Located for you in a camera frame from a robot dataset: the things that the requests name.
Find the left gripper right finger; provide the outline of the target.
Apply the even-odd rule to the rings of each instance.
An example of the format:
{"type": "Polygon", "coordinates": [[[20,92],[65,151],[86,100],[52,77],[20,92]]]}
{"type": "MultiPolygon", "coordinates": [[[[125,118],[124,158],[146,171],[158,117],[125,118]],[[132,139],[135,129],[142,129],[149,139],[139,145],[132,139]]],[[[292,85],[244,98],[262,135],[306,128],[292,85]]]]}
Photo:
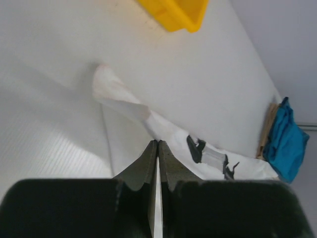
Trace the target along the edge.
{"type": "Polygon", "coordinates": [[[159,141],[158,159],[164,238],[204,238],[200,218],[203,180],[172,153],[166,141],[159,141]]]}

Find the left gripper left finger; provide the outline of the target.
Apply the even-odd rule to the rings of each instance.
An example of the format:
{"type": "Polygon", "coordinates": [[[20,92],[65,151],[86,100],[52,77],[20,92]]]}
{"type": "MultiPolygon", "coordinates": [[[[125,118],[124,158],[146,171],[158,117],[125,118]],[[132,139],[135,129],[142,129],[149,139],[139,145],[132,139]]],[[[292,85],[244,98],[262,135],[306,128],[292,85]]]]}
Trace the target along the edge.
{"type": "Polygon", "coordinates": [[[116,238],[152,238],[155,227],[158,142],[114,177],[119,182],[115,205],[116,238]]]}

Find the white t shirt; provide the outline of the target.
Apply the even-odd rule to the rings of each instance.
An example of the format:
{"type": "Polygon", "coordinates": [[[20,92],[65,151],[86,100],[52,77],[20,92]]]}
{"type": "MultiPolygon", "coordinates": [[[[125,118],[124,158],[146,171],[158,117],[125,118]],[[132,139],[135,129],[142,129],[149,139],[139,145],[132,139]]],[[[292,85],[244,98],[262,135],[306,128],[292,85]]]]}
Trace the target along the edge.
{"type": "Polygon", "coordinates": [[[106,65],[93,79],[98,102],[142,126],[155,140],[165,141],[176,158],[203,179],[276,179],[268,162],[216,149],[143,105],[106,65]]]}

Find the folded blue t shirt stack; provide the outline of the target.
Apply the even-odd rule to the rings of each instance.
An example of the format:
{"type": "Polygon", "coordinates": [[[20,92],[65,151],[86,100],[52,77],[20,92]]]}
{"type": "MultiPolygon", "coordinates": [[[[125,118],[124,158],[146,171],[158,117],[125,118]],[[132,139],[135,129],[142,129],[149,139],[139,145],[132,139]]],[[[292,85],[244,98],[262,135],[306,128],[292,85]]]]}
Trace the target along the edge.
{"type": "Polygon", "coordinates": [[[295,123],[289,98],[285,97],[278,106],[263,152],[284,182],[292,183],[297,176],[309,138],[295,123]]]}

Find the wooden board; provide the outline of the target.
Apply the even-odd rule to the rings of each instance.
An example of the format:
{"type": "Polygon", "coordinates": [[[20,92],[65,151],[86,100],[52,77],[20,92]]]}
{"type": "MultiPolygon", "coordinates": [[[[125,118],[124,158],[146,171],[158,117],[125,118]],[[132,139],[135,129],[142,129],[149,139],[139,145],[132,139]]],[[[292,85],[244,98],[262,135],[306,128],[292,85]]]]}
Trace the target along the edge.
{"type": "Polygon", "coordinates": [[[263,129],[262,129],[259,145],[257,148],[257,153],[256,153],[257,159],[265,160],[264,147],[266,143],[268,142],[268,134],[270,132],[270,129],[272,128],[278,109],[279,109],[279,104],[276,104],[276,103],[271,103],[268,108],[267,114],[264,119],[264,124],[263,124],[263,129]]]}

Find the yellow plastic bin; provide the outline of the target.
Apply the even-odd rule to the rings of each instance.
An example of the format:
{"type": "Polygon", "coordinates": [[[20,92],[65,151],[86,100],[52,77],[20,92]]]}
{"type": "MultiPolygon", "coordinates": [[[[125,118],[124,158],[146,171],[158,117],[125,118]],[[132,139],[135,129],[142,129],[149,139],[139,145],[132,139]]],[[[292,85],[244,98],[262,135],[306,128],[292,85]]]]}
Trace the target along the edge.
{"type": "Polygon", "coordinates": [[[208,0],[138,0],[137,1],[165,30],[185,29],[197,32],[203,22],[208,0]]]}

